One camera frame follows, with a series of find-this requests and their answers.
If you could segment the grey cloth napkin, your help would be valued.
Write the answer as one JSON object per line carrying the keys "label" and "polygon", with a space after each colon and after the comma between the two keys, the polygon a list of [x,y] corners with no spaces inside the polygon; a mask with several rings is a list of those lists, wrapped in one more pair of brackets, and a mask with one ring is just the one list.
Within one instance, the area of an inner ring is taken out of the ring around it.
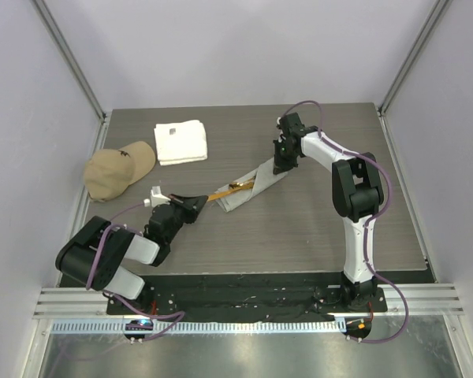
{"label": "grey cloth napkin", "polygon": [[216,190],[225,194],[215,201],[226,212],[231,212],[287,176],[287,172],[274,174],[274,159],[271,158],[257,169]]}

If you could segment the yellow wooden knife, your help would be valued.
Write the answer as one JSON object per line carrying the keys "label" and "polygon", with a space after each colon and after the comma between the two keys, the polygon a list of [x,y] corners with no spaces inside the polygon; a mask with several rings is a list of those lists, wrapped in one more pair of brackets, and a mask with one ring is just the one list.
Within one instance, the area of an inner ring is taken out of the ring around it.
{"label": "yellow wooden knife", "polygon": [[228,189],[228,190],[225,190],[225,191],[222,191],[222,192],[213,193],[212,195],[208,196],[207,201],[208,202],[213,202],[215,200],[218,200],[220,198],[224,198],[226,196],[232,195],[232,194],[237,193],[237,192],[239,192],[239,191],[230,191]]}

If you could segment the green handled wooden spoon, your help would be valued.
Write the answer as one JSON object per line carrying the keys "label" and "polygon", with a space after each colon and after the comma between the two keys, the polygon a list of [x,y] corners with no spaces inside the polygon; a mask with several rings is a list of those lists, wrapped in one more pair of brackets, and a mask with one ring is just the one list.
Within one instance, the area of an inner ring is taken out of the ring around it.
{"label": "green handled wooden spoon", "polygon": [[255,177],[251,177],[245,181],[236,182],[233,181],[229,184],[230,191],[243,191],[243,190],[250,190],[254,187],[255,184]]}

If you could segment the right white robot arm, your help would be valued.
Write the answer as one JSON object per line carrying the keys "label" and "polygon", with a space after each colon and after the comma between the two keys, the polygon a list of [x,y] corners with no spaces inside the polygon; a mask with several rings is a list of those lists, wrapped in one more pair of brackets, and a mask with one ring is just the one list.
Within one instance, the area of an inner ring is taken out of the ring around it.
{"label": "right white robot arm", "polygon": [[280,136],[274,140],[273,174],[298,166],[298,158],[311,158],[331,173],[333,207],[345,229],[345,264],[340,300],[357,311],[377,294],[373,268],[373,230],[384,202],[379,167],[370,153],[359,154],[334,142],[315,126],[307,127],[297,113],[279,118]]}

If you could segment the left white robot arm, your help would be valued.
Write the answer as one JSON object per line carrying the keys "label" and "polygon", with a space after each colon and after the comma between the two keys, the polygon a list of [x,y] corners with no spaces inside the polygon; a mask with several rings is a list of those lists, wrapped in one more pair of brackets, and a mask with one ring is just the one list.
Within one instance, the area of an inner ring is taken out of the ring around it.
{"label": "left white robot arm", "polygon": [[115,217],[94,216],[61,248],[55,267],[88,290],[105,293],[136,314],[146,313],[155,300],[155,290],[126,269],[123,261],[154,267],[162,264],[177,233],[197,220],[208,199],[207,195],[164,196],[155,187],[149,198],[130,207],[151,208],[142,231],[116,223]]}

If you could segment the white folded towel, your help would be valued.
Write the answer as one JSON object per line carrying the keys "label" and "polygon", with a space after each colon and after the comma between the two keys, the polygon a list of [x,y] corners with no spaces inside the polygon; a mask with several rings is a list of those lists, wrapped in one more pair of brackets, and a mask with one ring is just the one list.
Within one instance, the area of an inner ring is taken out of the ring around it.
{"label": "white folded towel", "polygon": [[208,158],[207,134],[199,120],[156,124],[155,142],[161,166],[179,165]]}

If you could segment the tan baseball cap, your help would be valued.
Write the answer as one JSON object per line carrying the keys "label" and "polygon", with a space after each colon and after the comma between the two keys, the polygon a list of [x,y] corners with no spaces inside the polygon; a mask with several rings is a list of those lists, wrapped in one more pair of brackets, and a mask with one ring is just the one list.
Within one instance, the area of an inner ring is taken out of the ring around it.
{"label": "tan baseball cap", "polygon": [[156,155],[144,142],[120,149],[96,151],[84,166],[84,186],[93,202],[108,202],[143,179],[155,166]]}

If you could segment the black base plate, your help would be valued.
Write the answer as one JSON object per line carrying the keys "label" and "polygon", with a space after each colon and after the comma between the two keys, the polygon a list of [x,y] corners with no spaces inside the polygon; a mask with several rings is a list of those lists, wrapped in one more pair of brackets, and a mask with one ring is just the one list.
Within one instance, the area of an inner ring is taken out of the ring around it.
{"label": "black base plate", "polygon": [[186,322],[255,323],[327,321],[337,314],[388,306],[382,289],[348,304],[337,272],[145,276],[153,295],[140,310],[158,315],[183,311]]}

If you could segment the right aluminium frame post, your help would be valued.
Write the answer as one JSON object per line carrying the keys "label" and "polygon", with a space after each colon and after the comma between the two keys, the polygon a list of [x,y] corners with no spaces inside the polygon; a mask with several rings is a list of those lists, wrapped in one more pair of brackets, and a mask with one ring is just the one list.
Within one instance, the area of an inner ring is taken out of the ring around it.
{"label": "right aluminium frame post", "polygon": [[433,7],[428,13],[412,44],[412,47],[402,62],[389,90],[386,92],[385,97],[382,100],[381,105],[378,107],[378,114],[380,117],[384,117],[390,109],[405,80],[418,62],[422,52],[426,48],[426,45],[432,38],[436,28],[441,23],[442,18],[452,3],[452,0],[437,0],[434,2]]}

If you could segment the aluminium frame post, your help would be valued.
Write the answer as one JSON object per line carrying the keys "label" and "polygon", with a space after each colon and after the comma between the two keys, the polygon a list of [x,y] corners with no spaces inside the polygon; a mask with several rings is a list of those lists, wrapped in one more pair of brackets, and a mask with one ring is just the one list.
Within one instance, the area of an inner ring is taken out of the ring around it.
{"label": "aluminium frame post", "polygon": [[38,13],[39,18],[43,22],[50,37],[53,39],[54,44],[58,49],[58,52],[65,61],[76,83],[82,90],[89,105],[93,109],[97,118],[101,122],[103,122],[106,119],[106,111],[100,105],[99,100],[97,99],[94,91],[92,90],[91,85],[89,84],[86,76],[84,75],[82,68],[80,67],[75,55],[72,52],[72,49],[70,48],[61,29],[59,28],[57,21],[54,19],[54,16],[50,11],[47,3],[43,0],[31,0],[31,4],[35,8],[35,11]]}
{"label": "aluminium frame post", "polygon": [[436,28],[441,23],[442,18],[452,3],[452,0],[437,0],[434,2],[433,7],[428,13],[412,44],[412,47],[402,62],[389,90],[386,92],[385,97],[382,100],[381,105],[378,107],[378,114],[380,117],[384,117],[390,109],[405,80],[418,62],[422,52],[426,48],[426,45],[432,38]]}

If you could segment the left aluminium frame post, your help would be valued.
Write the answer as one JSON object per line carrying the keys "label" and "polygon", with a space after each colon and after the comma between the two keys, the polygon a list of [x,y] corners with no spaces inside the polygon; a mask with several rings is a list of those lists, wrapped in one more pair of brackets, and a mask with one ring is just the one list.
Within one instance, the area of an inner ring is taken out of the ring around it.
{"label": "left aluminium frame post", "polygon": [[84,75],[82,68],[80,67],[75,55],[72,52],[72,49],[70,48],[61,29],[59,28],[57,21],[54,19],[54,16],[50,11],[47,3],[43,0],[31,0],[31,4],[35,8],[35,11],[38,13],[39,18],[43,22],[50,37],[53,39],[54,44],[58,49],[58,52],[65,61],[76,83],[82,90],[89,105],[93,109],[97,118],[101,122],[103,122],[106,119],[106,111],[100,105],[99,100],[97,99],[94,91],[92,90],[91,85],[89,84],[86,76]]}

